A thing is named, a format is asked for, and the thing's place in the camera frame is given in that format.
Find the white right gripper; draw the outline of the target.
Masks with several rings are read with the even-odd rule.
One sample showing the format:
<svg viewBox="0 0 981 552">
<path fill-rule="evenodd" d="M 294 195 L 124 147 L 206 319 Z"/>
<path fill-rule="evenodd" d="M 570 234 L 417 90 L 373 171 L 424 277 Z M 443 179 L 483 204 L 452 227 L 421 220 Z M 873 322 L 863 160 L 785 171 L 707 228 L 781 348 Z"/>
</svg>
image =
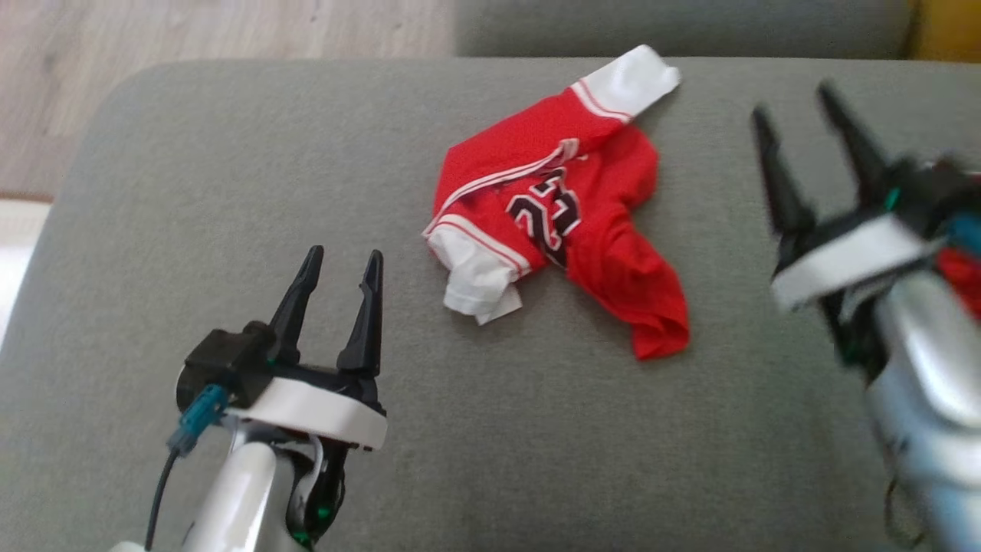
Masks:
<svg viewBox="0 0 981 552">
<path fill-rule="evenodd" d="M 844 141 L 858 202 L 886 203 L 889 160 L 834 83 L 821 81 L 817 94 L 828 122 Z M 816 304 L 845 366 L 883 368 L 885 346 L 872 320 L 872 301 L 898 275 L 934 255 L 938 242 L 919 237 L 889 213 L 852 211 L 816 224 L 763 105 L 753 109 L 751 123 L 769 220 L 779 237 L 772 297 L 782 311 Z"/>
</svg>

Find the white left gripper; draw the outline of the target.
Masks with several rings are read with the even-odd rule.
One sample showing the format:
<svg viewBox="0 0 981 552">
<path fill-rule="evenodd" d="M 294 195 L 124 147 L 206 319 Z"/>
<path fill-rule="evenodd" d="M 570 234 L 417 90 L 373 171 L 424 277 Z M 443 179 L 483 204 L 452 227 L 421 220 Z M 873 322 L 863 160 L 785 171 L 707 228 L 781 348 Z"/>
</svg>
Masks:
<svg viewBox="0 0 981 552">
<path fill-rule="evenodd" d="M 299 363 L 307 305 L 323 264 L 323 247 L 311 247 L 274 312 L 274 343 L 267 362 Z M 228 537 L 323 537 L 346 500 L 351 451 L 374 451 L 388 435 L 378 403 L 383 329 L 383 254 L 369 255 L 359 284 L 363 300 L 330 384 L 277 377 L 257 402 L 230 409 L 232 440 L 225 459 L 225 534 Z"/>
</svg>

